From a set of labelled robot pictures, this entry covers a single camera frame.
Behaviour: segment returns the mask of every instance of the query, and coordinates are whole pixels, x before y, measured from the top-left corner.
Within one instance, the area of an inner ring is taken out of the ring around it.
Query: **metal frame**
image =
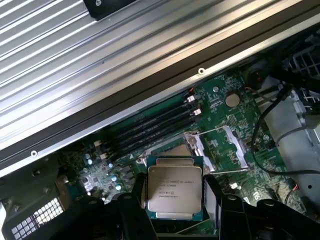
[[[167,56],[156,66],[144,69],[143,74],[131,72],[130,86],[113,91],[107,98],[97,92],[97,101],[100,97],[105,99],[95,104],[90,102],[92,105],[84,110],[1,150],[0,177],[317,24],[320,22],[319,5],[304,0],[288,7],[288,1],[277,1],[241,19],[236,26],[218,30],[170,58]],[[198,73],[199,68],[205,71]]]

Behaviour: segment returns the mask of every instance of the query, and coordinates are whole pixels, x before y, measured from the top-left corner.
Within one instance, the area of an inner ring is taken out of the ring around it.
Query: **wire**
[[[286,195],[285,200],[284,200],[285,205],[288,205],[288,200],[289,200],[290,196],[298,189],[299,189],[299,186],[298,186],[298,184],[296,184],[294,186],[294,188],[289,191],[289,193]]]
[[[263,98],[264,100],[266,100],[269,103],[273,103],[274,102],[274,100],[272,100],[270,97],[264,96],[262,93],[254,90],[251,87],[246,86],[244,89],[249,90],[250,92],[257,94],[258,96],[260,96],[261,98]]]
[[[279,142],[280,142],[283,138],[285,138],[285,137],[287,137],[287,136],[289,136],[289,135],[291,135],[291,134],[294,134],[294,133],[296,133],[296,132],[299,132],[299,131],[302,131],[302,130],[306,130],[306,129],[308,129],[307,126],[301,126],[301,127],[297,127],[297,128],[295,128],[295,129],[292,129],[292,130],[290,130],[290,131],[282,134],[282,135],[277,139],[277,141],[275,142],[275,145],[278,147],[278,146],[279,146]]]
[[[302,174],[320,174],[320,171],[317,170],[313,170],[313,169],[309,169],[309,170],[297,170],[297,171],[273,171],[273,170],[269,170],[264,168],[257,160],[256,155],[255,155],[255,151],[254,151],[254,146],[255,146],[255,142],[256,139],[258,137],[258,132],[259,129],[265,119],[265,117],[284,99],[286,99],[288,97],[288,93],[289,93],[288,88],[284,87],[283,89],[280,90],[279,94],[276,97],[276,100],[261,114],[260,118],[258,119],[258,121],[255,124],[254,130],[253,130],[253,134],[252,134],[252,139],[251,139],[251,154],[252,154],[252,158],[255,162],[255,164],[261,168],[263,171],[265,171],[268,174],[273,174],[273,175],[280,175],[280,176],[289,176],[289,175],[302,175]]]

